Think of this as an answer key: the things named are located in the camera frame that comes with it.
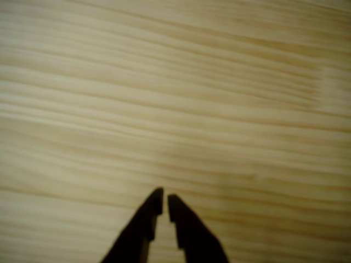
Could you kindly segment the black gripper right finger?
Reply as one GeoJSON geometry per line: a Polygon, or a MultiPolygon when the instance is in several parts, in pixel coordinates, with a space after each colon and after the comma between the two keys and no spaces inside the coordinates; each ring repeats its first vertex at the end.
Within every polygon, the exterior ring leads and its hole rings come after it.
{"type": "Polygon", "coordinates": [[[175,225],[178,248],[183,251],[187,263],[229,261],[215,235],[175,194],[168,196],[168,211],[175,225]]]}

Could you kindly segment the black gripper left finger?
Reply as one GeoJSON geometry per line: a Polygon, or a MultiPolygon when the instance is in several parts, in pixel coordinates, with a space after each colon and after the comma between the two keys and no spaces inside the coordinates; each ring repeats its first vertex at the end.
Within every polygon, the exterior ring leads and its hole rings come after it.
{"type": "Polygon", "coordinates": [[[157,217],[162,214],[163,188],[154,189],[137,209],[102,259],[109,262],[147,262],[150,242],[155,238],[157,217]]]}

